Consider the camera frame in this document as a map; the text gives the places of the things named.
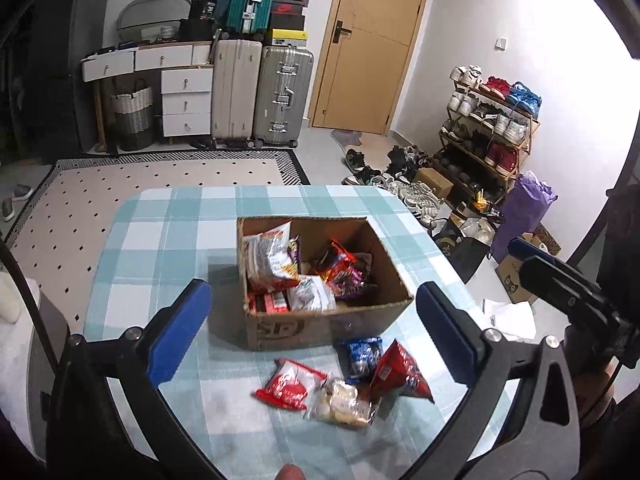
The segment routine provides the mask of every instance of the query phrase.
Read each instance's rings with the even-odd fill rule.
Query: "wooden door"
[[[384,134],[423,0],[340,0],[313,126]]]

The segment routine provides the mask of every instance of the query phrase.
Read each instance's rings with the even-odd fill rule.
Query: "drawer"
[[[176,114],[162,116],[165,137],[181,135],[209,135],[211,114]]]
[[[192,65],[206,65],[209,63],[209,53],[211,44],[193,45],[193,56],[191,57]]]
[[[186,92],[162,96],[162,114],[210,114],[211,92]]]
[[[136,52],[136,70],[189,66],[193,45],[158,46],[141,48]]]
[[[212,68],[184,68],[162,70],[162,93],[211,92]]]
[[[133,57],[132,50],[101,54],[82,63],[82,78],[85,81],[93,81],[113,75],[129,74],[133,72]]]

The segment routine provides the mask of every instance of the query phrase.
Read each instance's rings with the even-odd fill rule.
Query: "silver suitcase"
[[[258,41],[218,41],[211,105],[214,139],[247,142],[252,136],[261,53]],[[246,145],[252,148],[254,142]]]
[[[256,145],[298,145],[313,66],[314,55],[308,50],[290,46],[262,50],[255,104]]]

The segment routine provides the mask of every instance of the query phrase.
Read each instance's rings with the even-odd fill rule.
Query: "laundry basket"
[[[136,79],[133,92],[111,97],[118,143],[125,152],[148,148],[154,142],[154,96],[145,80]]]

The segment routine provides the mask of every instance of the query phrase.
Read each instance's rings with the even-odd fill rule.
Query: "metal screw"
[[[131,328],[127,328],[124,333],[124,337],[129,341],[137,341],[140,339],[142,335],[142,329],[139,326],[132,326]]]
[[[500,333],[499,330],[496,330],[495,328],[488,328],[487,330],[484,331],[484,338],[487,341],[492,341],[494,343],[497,343],[498,341],[500,341],[500,339],[502,339],[502,334]]]
[[[69,336],[68,341],[71,346],[78,346],[82,342],[82,336],[80,334],[72,334]]]
[[[545,343],[551,348],[558,348],[560,346],[560,342],[558,341],[558,338],[554,335],[546,336]]]

